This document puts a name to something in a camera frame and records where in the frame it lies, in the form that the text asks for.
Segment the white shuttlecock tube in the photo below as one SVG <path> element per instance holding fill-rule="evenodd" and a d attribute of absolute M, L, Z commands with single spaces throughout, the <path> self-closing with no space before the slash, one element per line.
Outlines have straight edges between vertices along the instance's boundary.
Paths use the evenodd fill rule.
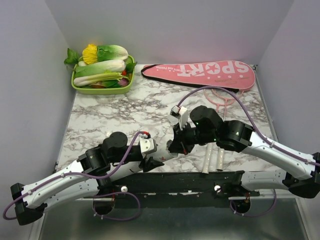
<path fill-rule="evenodd" d="M 161 167 L 164 165 L 164 162 L 176 158 L 177 153 L 170 153 L 168 148 L 173 141 L 168 140 L 166 144 L 160 144 L 157 146 L 157 151 L 147 155 L 147 172 Z M 140 161 L 131 161 L 126 164 L 123 164 L 111 177 L 111 182 L 122 179 L 124 177 L 130 176 L 134 173 L 141 172 L 143 169 L 139 167 L 141 164 Z"/>

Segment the white shuttlecock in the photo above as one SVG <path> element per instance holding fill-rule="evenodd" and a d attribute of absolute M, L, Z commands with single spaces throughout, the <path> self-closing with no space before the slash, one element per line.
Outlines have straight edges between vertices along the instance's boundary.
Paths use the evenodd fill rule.
<path fill-rule="evenodd" d="M 179 122 L 178 119 L 176 117 L 172 116 L 172 115 L 168 116 L 168 120 L 173 126 L 176 125 Z"/>

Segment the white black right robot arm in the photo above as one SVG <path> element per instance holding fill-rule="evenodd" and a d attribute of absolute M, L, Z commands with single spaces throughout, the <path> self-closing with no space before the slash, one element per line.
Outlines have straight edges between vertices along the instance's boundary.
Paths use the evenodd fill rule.
<path fill-rule="evenodd" d="M 239 120 L 222 120 L 213 108 L 198 106 L 190 113 L 183 106 L 174 106 L 170 115 L 177 118 L 169 152 L 189 154 L 195 145 L 216 145 L 226 151 L 258 157 L 279 169 L 246 171 L 230 183 L 230 191 L 241 196 L 260 189 L 287 190 L 291 194 L 312 199 L 320 192 L 319 153 L 306 154 L 264 135 Z"/>

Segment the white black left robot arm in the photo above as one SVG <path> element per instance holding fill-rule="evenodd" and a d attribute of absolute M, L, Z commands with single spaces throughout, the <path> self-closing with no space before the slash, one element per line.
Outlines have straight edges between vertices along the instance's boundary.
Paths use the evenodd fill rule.
<path fill-rule="evenodd" d="M 32 184 L 11 186 L 15 219 L 21 226 L 31 224 L 54 206 L 79 198 L 107 197 L 111 183 L 148 172 L 172 159 L 166 144 L 158 145 L 147 132 L 128 143 L 123 132 L 113 132 L 101 144 L 87 150 L 65 168 Z"/>

